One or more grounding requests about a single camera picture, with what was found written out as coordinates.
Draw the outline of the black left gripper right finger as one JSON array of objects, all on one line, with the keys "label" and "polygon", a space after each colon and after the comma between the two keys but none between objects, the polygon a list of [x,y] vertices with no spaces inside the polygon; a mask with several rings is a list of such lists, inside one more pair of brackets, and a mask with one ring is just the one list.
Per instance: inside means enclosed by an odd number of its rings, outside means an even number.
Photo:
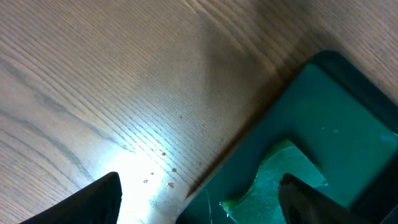
[{"label": "black left gripper right finger", "polygon": [[288,224],[367,224],[363,218],[289,173],[279,182],[278,200]]}]

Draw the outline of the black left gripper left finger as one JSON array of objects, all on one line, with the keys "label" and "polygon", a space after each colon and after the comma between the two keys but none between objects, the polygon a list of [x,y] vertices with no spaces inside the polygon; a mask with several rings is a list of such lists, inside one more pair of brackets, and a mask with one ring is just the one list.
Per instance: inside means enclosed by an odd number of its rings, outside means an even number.
[{"label": "black left gripper left finger", "polygon": [[21,224],[116,224],[122,201],[117,172],[110,172]]}]

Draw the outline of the green scrub sponge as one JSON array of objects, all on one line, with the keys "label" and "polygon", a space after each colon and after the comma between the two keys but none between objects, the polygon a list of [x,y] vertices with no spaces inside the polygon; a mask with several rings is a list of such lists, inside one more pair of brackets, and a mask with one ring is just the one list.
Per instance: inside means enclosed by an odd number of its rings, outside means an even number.
[{"label": "green scrub sponge", "polygon": [[290,140],[273,145],[261,162],[254,181],[242,196],[220,203],[235,223],[283,224],[278,200],[279,182],[290,173],[311,187],[327,185],[320,169]]}]

